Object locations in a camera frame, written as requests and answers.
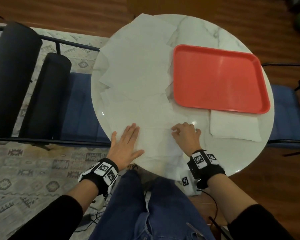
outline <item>blue jeans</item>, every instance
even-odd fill
[[[172,180],[155,180],[148,208],[149,212],[138,173],[127,171],[89,240],[197,239],[187,222],[207,240],[215,240],[195,206]]]

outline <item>left hand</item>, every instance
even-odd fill
[[[133,152],[139,130],[140,127],[136,127],[135,123],[127,126],[118,142],[116,141],[117,132],[112,133],[111,147],[107,158],[118,166],[119,171],[125,169],[134,159],[145,153],[144,150]]]

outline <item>black sleeve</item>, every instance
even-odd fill
[[[256,204],[245,209],[228,225],[234,240],[294,239],[263,206]]]
[[[9,239],[69,239],[83,217],[81,205],[63,195],[16,231]]]

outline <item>wristband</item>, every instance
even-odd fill
[[[87,179],[92,181],[98,188],[99,194],[109,194],[116,183],[118,177],[118,166],[108,158],[101,159],[83,172],[78,182]]]
[[[192,153],[188,166],[193,177],[201,179],[197,183],[197,188],[202,190],[208,187],[207,182],[212,176],[219,173],[226,174],[216,157],[206,150]]]

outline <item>person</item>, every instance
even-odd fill
[[[135,123],[128,126],[119,141],[116,141],[114,132],[103,165],[111,164],[111,168],[118,172],[140,157],[143,150],[133,152],[139,130]],[[172,130],[172,136],[186,155],[192,157],[194,152],[202,150],[199,142],[201,131],[195,130],[192,124],[177,124]],[[214,168],[209,169],[210,176],[206,184],[228,222],[234,240],[293,239],[270,212],[236,186],[224,171]],[[96,179],[89,175],[96,174],[90,172],[83,175],[83,179],[72,190],[24,224],[10,239],[69,239],[92,201],[108,187],[104,183],[106,179],[102,181],[102,178]],[[109,173],[107,175],[108,179],[112,179]],[[127,171],[89,239],[214,239],[204,219],[174,181],[158,177],[151,192],[147,210],[138,173],[135,170]]]

